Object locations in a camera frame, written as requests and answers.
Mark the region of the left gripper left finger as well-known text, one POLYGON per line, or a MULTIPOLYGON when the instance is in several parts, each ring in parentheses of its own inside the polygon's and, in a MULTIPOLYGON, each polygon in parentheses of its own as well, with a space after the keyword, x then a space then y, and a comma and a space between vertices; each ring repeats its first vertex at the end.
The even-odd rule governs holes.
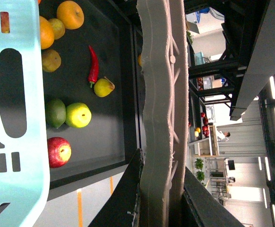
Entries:
POLYGON ((91 227, 138 227, 140 216, 140 177, 143 150, 138 148, 113 194, 89 224, 91 227))

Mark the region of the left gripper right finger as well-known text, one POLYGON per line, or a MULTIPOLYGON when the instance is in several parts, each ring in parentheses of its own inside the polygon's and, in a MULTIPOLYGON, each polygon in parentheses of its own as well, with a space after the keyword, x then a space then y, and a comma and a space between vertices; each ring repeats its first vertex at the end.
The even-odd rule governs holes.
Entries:
POLYGON ((188 227, 241 227, 243 226, 224 208, 202 183, 186 168, 184 197, 188 207, 184 209, 188 227))

